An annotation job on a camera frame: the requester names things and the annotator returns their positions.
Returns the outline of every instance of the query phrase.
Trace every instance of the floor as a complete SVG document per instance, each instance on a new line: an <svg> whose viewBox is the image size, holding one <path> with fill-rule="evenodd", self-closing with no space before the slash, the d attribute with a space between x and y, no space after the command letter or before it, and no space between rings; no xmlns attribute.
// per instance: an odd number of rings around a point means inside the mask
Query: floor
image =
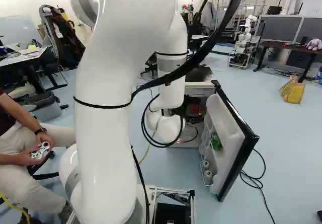
<svg viewBox="0 0 322 224"><path fill-rule="evenodd" d="M229 48L218 46L217 51ZM287 78L264 72L253 72L227 67L227 56L210 54L205 62L214 72L225 93L253 131L261 137L256 149L264 156L267 171L263 178L264 193L276 223L320 223L316 211L322 209L322 174L319 112L322 107L322 88L308 84L300 105L285 103L278 89ZM62 103L70 107L51 122L61 126L73 126L73 90L75 72L69 71L69 86L55 91ZM131 105L130 139L138 156L146 149L146 141L140 132L140 118L150 100L150 92L140 93ZM57 171L59 155L64 149L56 149L57 157L41 169ZM239 177L224 203L219 203L209 193L199 168L199 154L195 149L152 148L142 163L147 184L156 186L195 189L197 223L271 224L259 191L244 184ZM244 170L260 175L263 165L256 154L251 154ZM42 182L48 188L65 196L58 179ZM37 214L43 222L59 223L52 215ZM0 206L0 223L15 224L20 213Z"/></svg>

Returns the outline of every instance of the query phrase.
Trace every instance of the white game controller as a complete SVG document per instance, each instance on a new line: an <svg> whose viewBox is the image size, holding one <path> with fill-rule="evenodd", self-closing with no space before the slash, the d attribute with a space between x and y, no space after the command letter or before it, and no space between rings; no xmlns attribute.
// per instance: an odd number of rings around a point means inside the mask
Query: white game controller
<svg viewBox="0 0 322 224"><path fill-rule="evenodd" d="M42 142L40 149L38 149L37 151L32 151L30 153L30 157L33 160L34 159L41 159L41 158L45 157L49 153L49 149L50 149L49 142Z"/></svg>

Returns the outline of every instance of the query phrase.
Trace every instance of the table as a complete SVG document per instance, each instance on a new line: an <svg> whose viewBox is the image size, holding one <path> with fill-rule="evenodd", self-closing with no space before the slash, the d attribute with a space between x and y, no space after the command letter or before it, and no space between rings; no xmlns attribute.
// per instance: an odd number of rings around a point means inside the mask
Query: table
<svg viewBox="0 0 322 224"><path fill-rule="evenodd" d="M45 89L38 81L38 76L33 68L33 64L39 61L40 56L45 52L46 48L41 48L38 55L19 55L17 57L5 58L0 61L0 67L12 66L19 64L19 68L24 71L24 74L28 77L28 81L32 84L37 92L37 94L45 93Z"/></svg>
<svg viewBox="0 0 322 224"><path fill-rule="evenodd" d="M45 93L46 91L52 91L55 89L59 89L62 87L66 87L67 84L58 85L54 77L52 76L51 71L47 68L47 65L41 61L41 55L47 50L48 47L40 48L39 53L34 54L23 54L24 51L21 51L21 55L17 57L12 58L5 58L2 61L0 61L0 67L13 65L13 64L19 64L19 68L22 68L24 71L24 74L28 77L28 81L30 84L32 84L35 87L35 90L37 94ZM38 75L36 71L33 68L34 64L42 65L45 71L45 74L48 76L49 80L53 84L53 87L44 89L40 82L38 81Z"/></svg>
<svg viewBox="0 0 322 224"><path fill-rule="evenodd" d="M304 81L307 72L310 70L310 67L312 65L312 63L315 60L315 57L318 54L322 54L322 50L318 50L318 51L313 51L313 50L309 50L305 47L296 47L295 45L290 45L290 46L286 46L284 42L278 42L278 41L264 41L260 44L260 46L263 46L263 51L261 53L260 56L260 60L258 62L257 67L254 69L254 72L260 70L262 68L262 63L263 63L263 59L265 57L266 51L268 48L278 48L278 49L290 49L290 50L295 50L295 51L301 51L301 52L305 52L310 54L311 58L309 60L309 62L307 63L307 66L304 70L304 73L301 75L301 77L298 79L298 82L301 83Z"/></svg>
<svg viewBox="0 0 322 224"><path fill-rule="evenodd" d="M191 40L188 44L188 48L191 50L192 54L197 52L200 49L202 42L204 40L207 40L208 38L209 36L207 35L192 35Z"/></svg>
<svg viewBox="0 0 322 224"><path fill-rule="evenodd" d="M194 34L194 35L192 35L191 40L201 40L201 41L203 41L203 40L207 40L208 38L209 38L208 35L197 35L197 34Z"/></svg>

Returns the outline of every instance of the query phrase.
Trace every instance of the wheel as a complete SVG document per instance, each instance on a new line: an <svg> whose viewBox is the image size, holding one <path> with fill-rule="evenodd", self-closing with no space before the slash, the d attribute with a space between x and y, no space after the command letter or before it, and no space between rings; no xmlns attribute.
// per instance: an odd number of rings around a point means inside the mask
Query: wheel
<svg viewBox="0 0 322 224"><path fill-rule="evenodd" d="M55 152L52 152L52 153L49 155L49 157L48 157L48 158L49 158L49 159L51 159L51 160L53 160L53 159L55 158L55 155L56 155L56 154L55 154Z"/></svg>
<svg viewBox="0 0 322 224"><path fill-rule="evenodd" d="M60 103L60 99L58 97L55 97L55 101L59 104Z"/></svg>

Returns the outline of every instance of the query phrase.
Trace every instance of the green bottle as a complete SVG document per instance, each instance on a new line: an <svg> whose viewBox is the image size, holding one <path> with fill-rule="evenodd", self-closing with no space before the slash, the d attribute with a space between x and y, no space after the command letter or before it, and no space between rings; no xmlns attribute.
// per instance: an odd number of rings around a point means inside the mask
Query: green bottle
<svg viewBox="0 0 322 224"><path fill-rule="evenodd" d="M213 150L215 150L215 151L222 150L222 145L221 145L221 142L220 142L220 139L219 139L219 136L217 135L217 133L212 134L210 141L211 141L211 145L213 147Z"/></svg>

